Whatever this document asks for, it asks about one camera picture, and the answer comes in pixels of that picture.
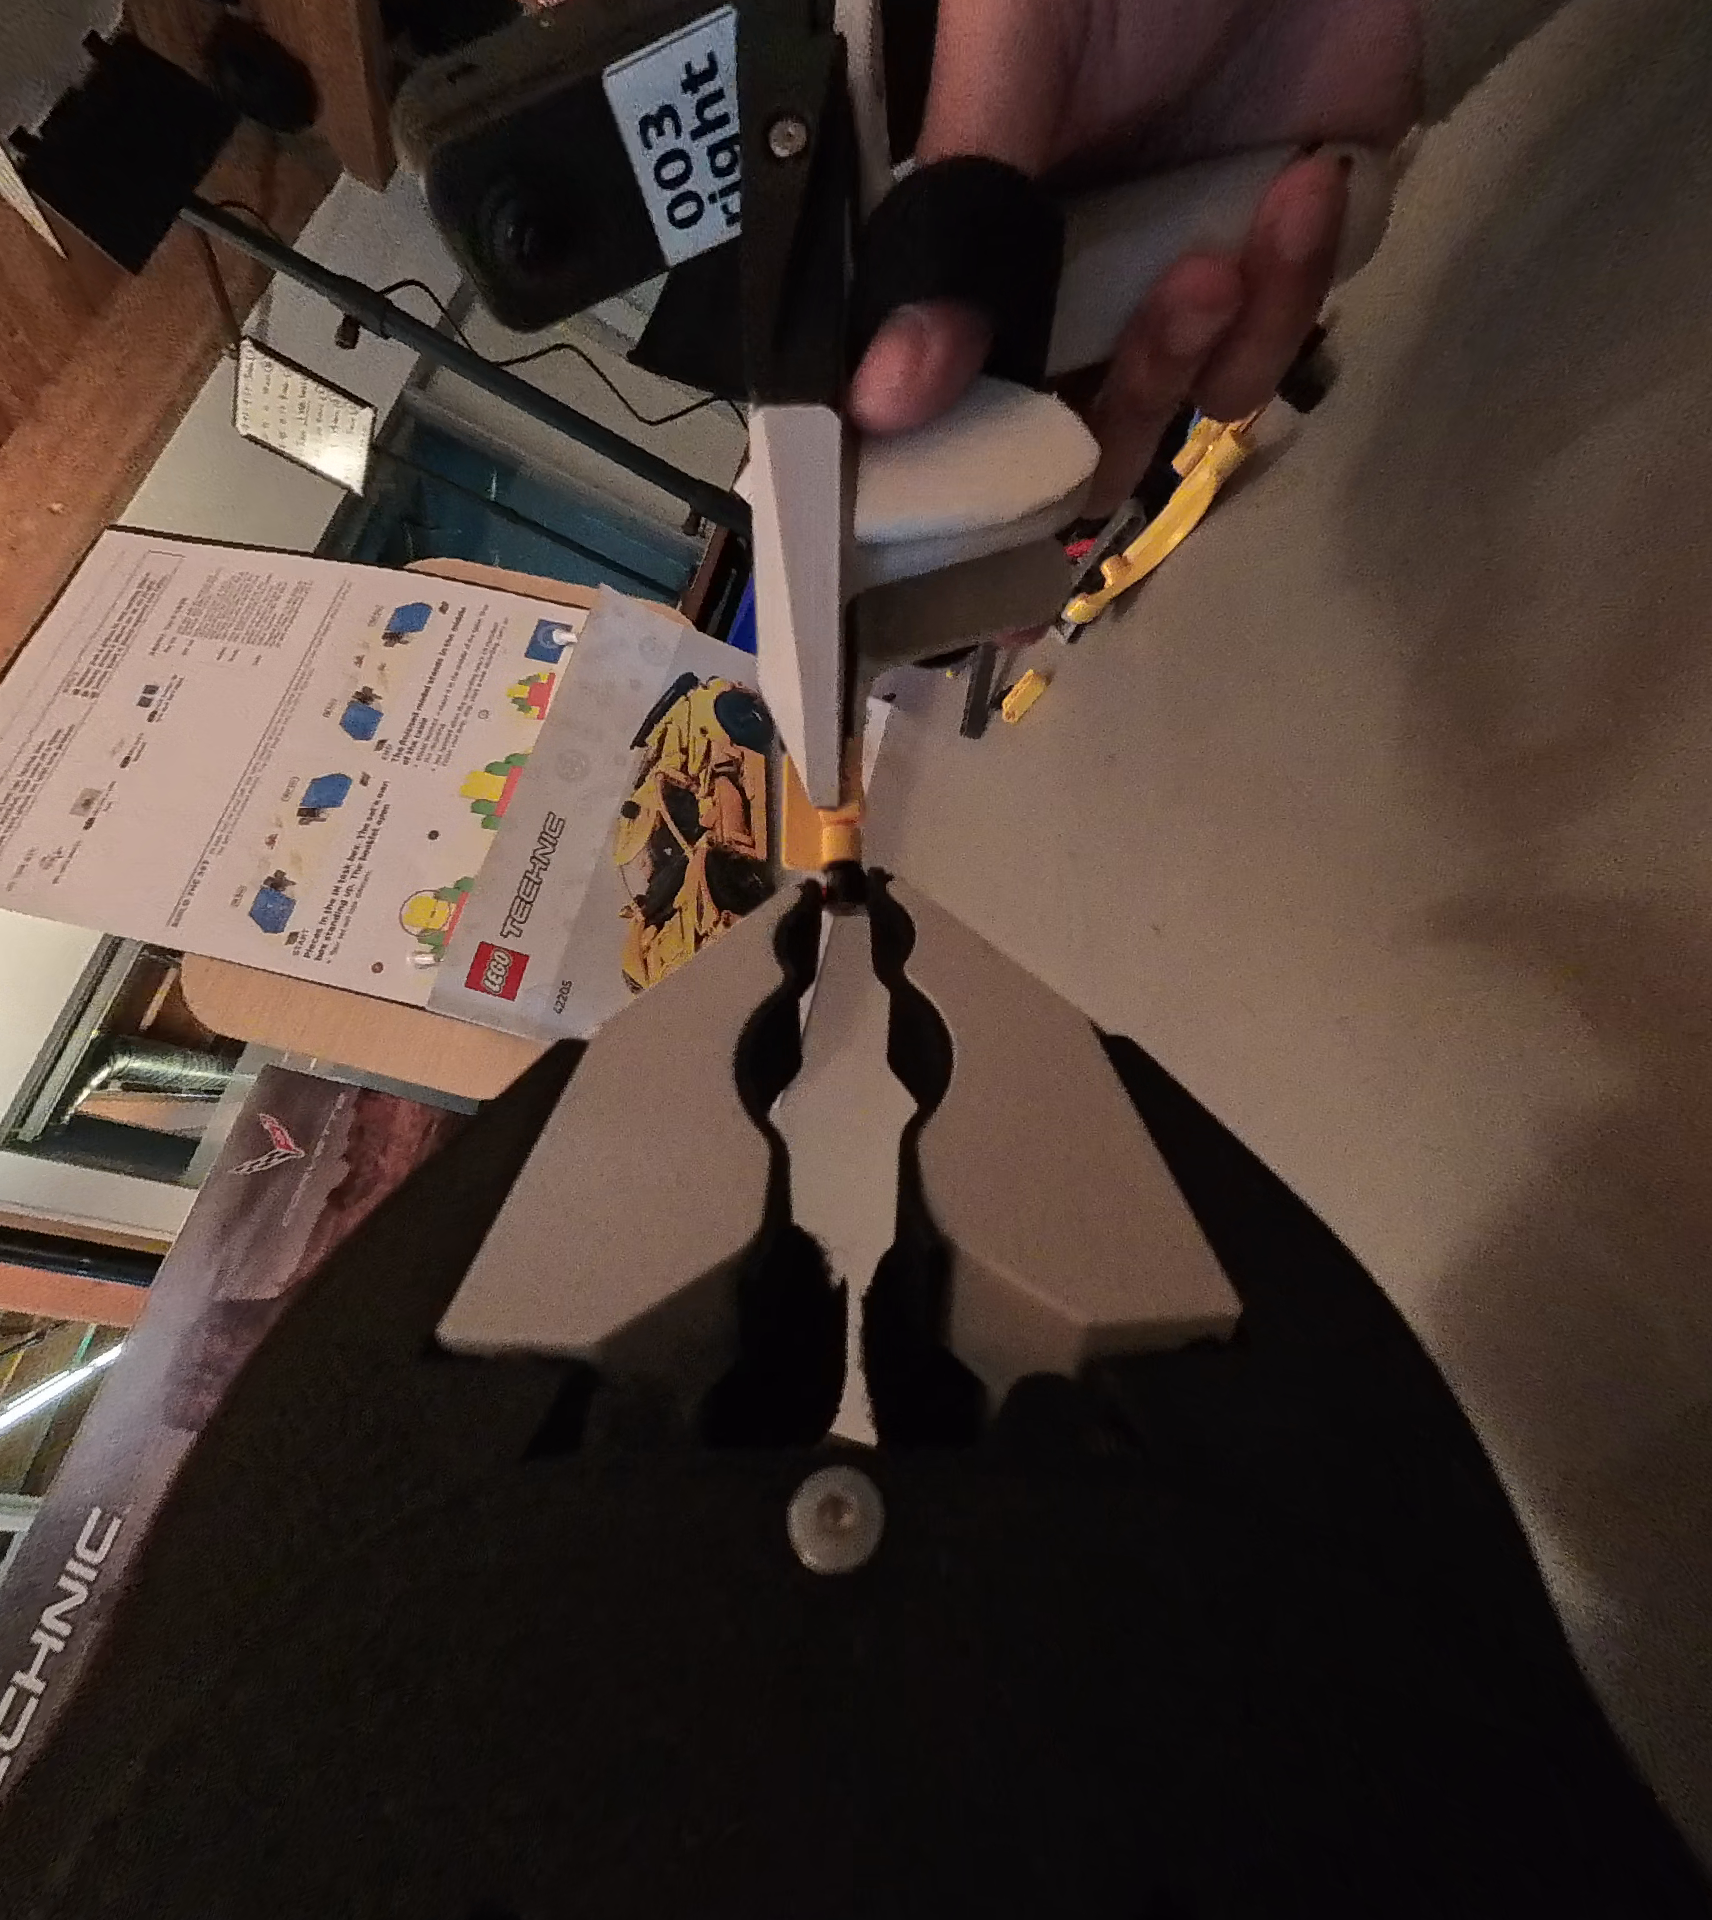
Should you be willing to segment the white wall chart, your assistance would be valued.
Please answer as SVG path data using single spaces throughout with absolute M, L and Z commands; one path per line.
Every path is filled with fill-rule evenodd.
M 235 360 L 235 433 L 341 493 L 365 496 L 381 421 L 375 402 L 252 334 L 240 337 Z

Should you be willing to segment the person's right hand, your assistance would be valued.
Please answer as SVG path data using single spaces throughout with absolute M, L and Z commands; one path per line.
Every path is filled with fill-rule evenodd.
M 1108 516 L 1184 413 L 1257 414 L 1332 290 L 1348 209 L 1336 144 L 1394 148 L 1418 123 L 1417 3 L 944 3 L 917 158 L 987 158 L 1082 192 L 1251 148 L 1298 157 L 1231 252 L 1171 264 L 1075 406 Z

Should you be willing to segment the wooden post red label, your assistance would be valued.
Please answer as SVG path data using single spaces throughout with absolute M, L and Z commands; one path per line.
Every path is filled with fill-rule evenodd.
M 314 135 L 387 186 L 392 36 L 379 3 L 125 3 L 122 24 L 266 130 Z

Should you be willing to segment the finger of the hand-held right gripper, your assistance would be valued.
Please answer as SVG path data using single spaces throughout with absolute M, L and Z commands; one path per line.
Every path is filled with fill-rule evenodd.
M 1099 465 L 1070 406 L 1000 379 L 978 379 L 940 421 L 864 440 L 847 588 L 855 661 L 940 661 L 1054 618 L 1073 584 L 1061 535 Z
M 845 802 L 845 605 L 852 448 L 820 402 L 749 409 L 738 479 L 753 516 L 759 687 L 810 804 Z

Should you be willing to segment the toy car set box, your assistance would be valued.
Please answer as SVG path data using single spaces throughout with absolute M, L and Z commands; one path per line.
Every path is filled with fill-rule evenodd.
M 264 1069 L 0 1578 L 0 1804 L 111 1642 L 166 1502 L 245 1362 L 470 1116 Z

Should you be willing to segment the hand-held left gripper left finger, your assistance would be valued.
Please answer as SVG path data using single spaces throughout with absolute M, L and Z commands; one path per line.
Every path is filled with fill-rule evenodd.
M 795 982 L 778 937 L 814 961 L 820 915 L 820 888 L 791 883 L 604 1020 L 443 1312 L 443 1351 L 579 1364 L 683 1409 L 724 1378 L 772 1172 L 740 1044 Z

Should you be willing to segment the pile of yellow black bricks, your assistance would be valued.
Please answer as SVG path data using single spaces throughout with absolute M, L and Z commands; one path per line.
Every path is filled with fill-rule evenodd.
M 1067 539 L 1069 597 L 1053 623 L 1014 630 L 978 644 L 965 667 L 948 674 L 965 682 L 963 740 L 987 737 L 990 721 L 1024 719 L 1050 685 L 1050 671 L 1024 667 L 1024 649 L 1048 642 L 1073 649 L 1121 608 L 1200 529 L 1218 496 L 1251 461 L 1263 411 L 1218 421 L 1192 416 L 1169 457 L 1152 468 L 1142 493 L 1133 495 L 1097 535 Z

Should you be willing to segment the toy car instruction booklet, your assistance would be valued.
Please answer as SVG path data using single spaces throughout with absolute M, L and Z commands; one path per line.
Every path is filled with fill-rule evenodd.
M 603 588 L 509 783 L 431 1011 L 589 1038 L 772 900 L 783 776 L 756 656 Z

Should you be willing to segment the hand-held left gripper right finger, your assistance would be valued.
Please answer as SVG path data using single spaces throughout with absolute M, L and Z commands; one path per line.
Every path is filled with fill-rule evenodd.
M 996 1412 L 1027 1380 L 1229 1340 L 1241 1301 L 1097 1025 L 880 868 L 867 911 L 913 1102 L 864 1294 L 870 1409 Z

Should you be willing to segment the silver ventilation duct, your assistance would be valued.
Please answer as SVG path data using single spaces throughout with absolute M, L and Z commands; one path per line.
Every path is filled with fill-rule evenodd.
M 165 1102 L 215 1102 L 235 1078 L 237 1056 L 146 1036 L 99 1036 L 67 1082 L 52 1124 L 70 1122 L 89 1100 L 134 1096 Z

